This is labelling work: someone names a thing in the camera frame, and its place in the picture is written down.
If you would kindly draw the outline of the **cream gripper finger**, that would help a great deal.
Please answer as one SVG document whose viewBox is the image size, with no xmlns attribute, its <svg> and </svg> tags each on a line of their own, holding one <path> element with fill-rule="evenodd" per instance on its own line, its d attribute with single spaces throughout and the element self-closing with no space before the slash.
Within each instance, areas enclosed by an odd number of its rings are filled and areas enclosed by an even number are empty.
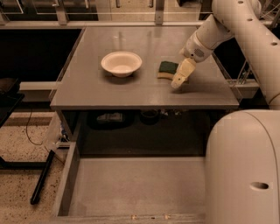
<svg viewBox="0 0 280 224">
<path fill-rule="evenodd" d="M 195 68 L 196 68 L 196 62 L 193 59 L 186 58 L 182 60 L 179 63 L 177 71 L 172 78 L 171 86 L 175 89 L 180 88 L 182 84 L 192 74 Z"/>
</svg>

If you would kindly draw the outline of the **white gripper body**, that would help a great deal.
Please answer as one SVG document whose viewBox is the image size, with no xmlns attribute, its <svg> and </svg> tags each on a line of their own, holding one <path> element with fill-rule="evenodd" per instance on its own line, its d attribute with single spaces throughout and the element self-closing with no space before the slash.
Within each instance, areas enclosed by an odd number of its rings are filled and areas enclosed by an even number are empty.
<svg viewBox="0 0 280 224">
<path fill-rule="evenodd" d="M 191 58 L 196 63 L 200 63 L 206 60 L 213 53 L 213 51 L 214 49 L 209 48 L 200 42 L 197 32 L 195 32 L 185 42 L 179 53 L 186 58 Z"/>
</svg>

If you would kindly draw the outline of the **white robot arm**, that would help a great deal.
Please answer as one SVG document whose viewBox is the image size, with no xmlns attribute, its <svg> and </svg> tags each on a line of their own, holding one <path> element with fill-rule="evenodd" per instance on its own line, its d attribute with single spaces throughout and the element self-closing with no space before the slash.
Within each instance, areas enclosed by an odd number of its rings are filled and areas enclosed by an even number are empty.
<svg viewBox="0 0 280 224">
<path fill-rule="evenodd" d="M 206 148 L 205 224 L 280 224 L 280 54 L 259 20 L 260 0 L 213 0 L 212 15 L 181 50 L 179 88 L 222 42 L 235 38 L 257 77 L 266 109 L 240 110 L 213 127 Z"/>
</svg>

